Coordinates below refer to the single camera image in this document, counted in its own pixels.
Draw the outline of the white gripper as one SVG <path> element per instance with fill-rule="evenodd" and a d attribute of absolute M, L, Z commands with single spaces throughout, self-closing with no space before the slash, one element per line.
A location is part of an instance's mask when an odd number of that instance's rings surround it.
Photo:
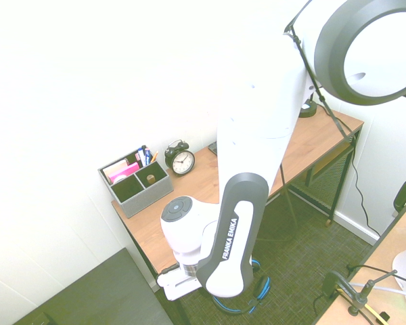
<path fill-rule="evenodd" d="M 163 288 L 169 301 L 175 301 L 202 287 L 197 277 L 186 275 L 179 266 L 162 270 L 157 275 L 156 282 Z"/>

